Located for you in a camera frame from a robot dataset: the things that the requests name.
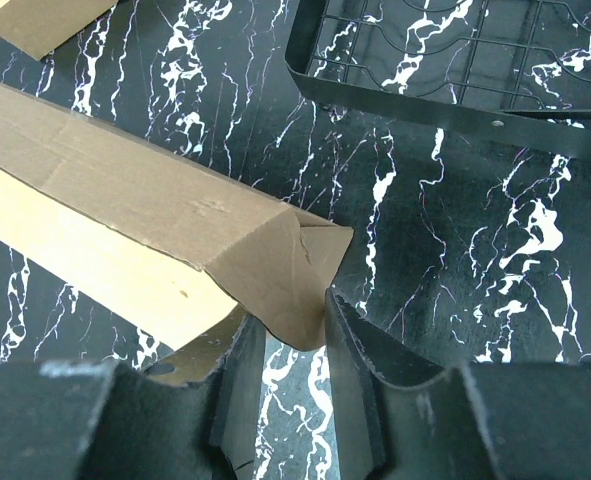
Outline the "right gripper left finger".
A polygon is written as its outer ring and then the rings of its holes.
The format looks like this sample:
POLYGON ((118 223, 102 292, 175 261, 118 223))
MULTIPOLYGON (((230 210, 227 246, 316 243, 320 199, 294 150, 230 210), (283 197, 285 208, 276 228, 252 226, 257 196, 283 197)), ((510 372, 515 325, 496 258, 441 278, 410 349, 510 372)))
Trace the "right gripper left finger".
POLYGON ((197 382, 166 362, 0 361, 0 479, 249 479, 264 349, 247 317, 197 382))

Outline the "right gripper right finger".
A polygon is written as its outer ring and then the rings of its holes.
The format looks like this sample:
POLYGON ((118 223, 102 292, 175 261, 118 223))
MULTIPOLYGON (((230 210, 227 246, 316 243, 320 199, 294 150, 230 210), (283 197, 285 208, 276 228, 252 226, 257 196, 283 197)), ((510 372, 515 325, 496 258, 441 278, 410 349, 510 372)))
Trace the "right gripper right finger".
POLYGON ((591 479, 591 363, 459 363, 416 354, 328 290, 345 479, 591 479))

